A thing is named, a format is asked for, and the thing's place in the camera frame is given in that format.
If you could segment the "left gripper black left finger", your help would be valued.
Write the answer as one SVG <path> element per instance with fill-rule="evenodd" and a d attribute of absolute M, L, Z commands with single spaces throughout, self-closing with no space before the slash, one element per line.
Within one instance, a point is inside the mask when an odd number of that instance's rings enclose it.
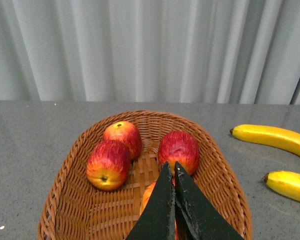
<path fill-rule="evenodd" d="M 170 164 L 165 162 L 128 240 L 173 240 L 175 238 L 175 187 Z"/>

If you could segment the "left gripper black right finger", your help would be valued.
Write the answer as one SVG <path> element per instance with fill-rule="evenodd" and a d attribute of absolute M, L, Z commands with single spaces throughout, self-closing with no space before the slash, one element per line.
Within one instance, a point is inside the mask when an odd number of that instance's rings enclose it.
<path fill-rule="evenodd" d="M 219 214 L 184 167 L 176 162 L 175 220 L 180 240 L 241 240 L 243 237 Z"/>

